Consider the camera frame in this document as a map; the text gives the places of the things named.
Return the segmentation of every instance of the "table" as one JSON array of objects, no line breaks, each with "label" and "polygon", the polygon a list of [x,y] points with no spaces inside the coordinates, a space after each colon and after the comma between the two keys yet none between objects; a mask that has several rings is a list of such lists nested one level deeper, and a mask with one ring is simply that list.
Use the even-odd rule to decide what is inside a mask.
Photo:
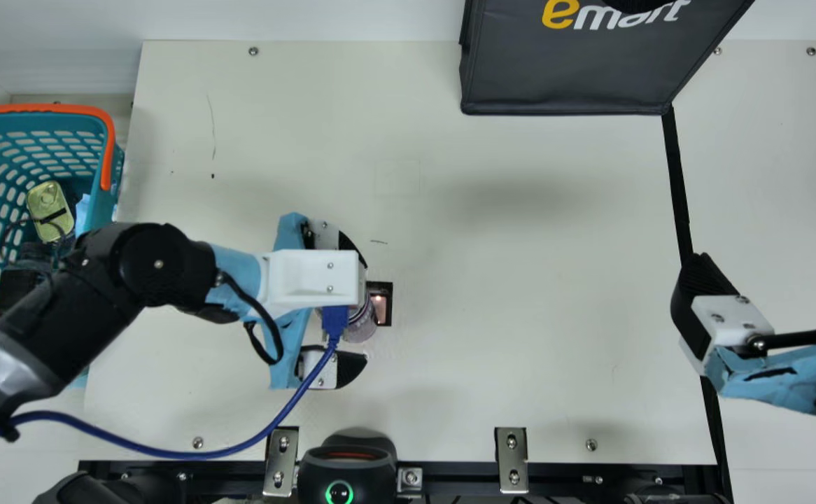
[{"label": "table", "polygon": [[[668,313],[660,118],[466,117],[451,43],[251,45],[143,45],[119,217],[260,252],[300,211],[395,284],[394,326],[345,348],[369,355],[363,375],[287,418],[300,452],[360,425],[400,459],[491,461],[493,428],[523,426],[530,461],[715,462]],[[85,411],[218,449],[289,398],[267,381],[238,325],[156,309],[92,365]],[[82,459],[140,457],[83,444]]]}]

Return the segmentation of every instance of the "orange basket rim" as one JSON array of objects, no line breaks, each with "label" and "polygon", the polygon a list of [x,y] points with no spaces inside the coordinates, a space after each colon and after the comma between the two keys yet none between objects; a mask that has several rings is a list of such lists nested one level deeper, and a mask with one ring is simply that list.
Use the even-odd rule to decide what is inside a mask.
[{"label": "orange basket rim", "polygon": [[56,114],[76,114],[92,116],[104,122],[106,127],[106,146],[104,148],[104,162],[100,171],[100,188],[109,191],[113,185],[113,149],[116,146],[116,128],[113,118],[101,108],[86,105],[66,105],[63,103],[11,103],[0,105],[0,114],[14,112],[53,112]]}]

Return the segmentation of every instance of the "black metal frame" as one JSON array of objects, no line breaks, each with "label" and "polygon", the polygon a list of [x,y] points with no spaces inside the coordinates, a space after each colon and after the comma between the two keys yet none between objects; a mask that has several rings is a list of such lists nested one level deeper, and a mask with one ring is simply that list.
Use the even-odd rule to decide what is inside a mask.
[{"label": "black metal frame", "polygon": [[[423,470],[425,495],[498,496],[494,462],[399,462]],[[98,479],[162,472],[184,482],[188,500],[244,498],[262,494],[265,462],[83,461],[78,469]],[[616,463],[530,463],[529,496],[575,497],[586,503],[621,503],[623,496],[661,486],[668,493],[720,494],[717,466],[617,465]]]},{"label": "black metal frame", "polygon": [[[693,254],[689,210],[682,174],[679,134],[673,108],[663,116],[670,191],[680,260]],[[717,465],[615,465],[615,463],[530,463],[529,486],[532,496],[575,497],[594,503],[622,502],[626,494],[652,487],[660,478],[661,486],[678,494],[719,494],[731,501],[731,481],[722,431],[722,414],[716,391],[701,380],[703,406],[710,430]],[[497,496],[497,463],[401,462],[400,466],[421,467],[426,495]],[[111,480],[123,473],[162,471],[187,475],[186,489],[194,498],[242,497],[261,495],[265,480],[264,462],[125,462],[84,461],[79,470]]]}]

